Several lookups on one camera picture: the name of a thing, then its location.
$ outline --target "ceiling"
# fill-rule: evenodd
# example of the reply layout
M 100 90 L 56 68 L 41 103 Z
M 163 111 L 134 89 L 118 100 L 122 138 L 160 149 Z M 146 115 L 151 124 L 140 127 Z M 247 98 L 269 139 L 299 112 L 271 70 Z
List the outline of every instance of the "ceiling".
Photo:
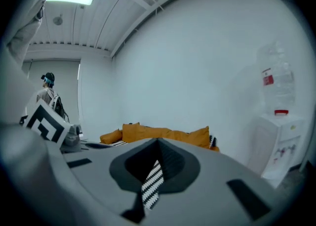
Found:
M 124 41 L 160 6 L 170 0 L 93 0 L 91 5 L 46 2 L 42 24 L 26 60 L 52 58 L 56 51 L 113 57 Z M 53 23 L 61 16 L 63 23 Z

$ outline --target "person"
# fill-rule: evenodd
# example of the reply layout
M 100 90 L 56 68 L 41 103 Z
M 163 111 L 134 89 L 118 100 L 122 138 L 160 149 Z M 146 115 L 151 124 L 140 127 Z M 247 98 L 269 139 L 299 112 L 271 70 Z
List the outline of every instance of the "person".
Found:
M 41 25 L 45 1 L 23 0 L 1 41 L 5 55 L 11 56 L 20 67 L 31 40 Z
M 46 75 L 42 75 L 41 78 L 44 80 L 43 82 L 44 89 L 41 89 L 40 91 L 38 91 L 36 102 L 38 102 L 39 99 L 41 98 L 42 100 L 45 101 L 47 105 L 49 105 L 55 96 L 55 91 L 53 89 L 55 76 L 53 73 L 48 72 L 46 73 Z

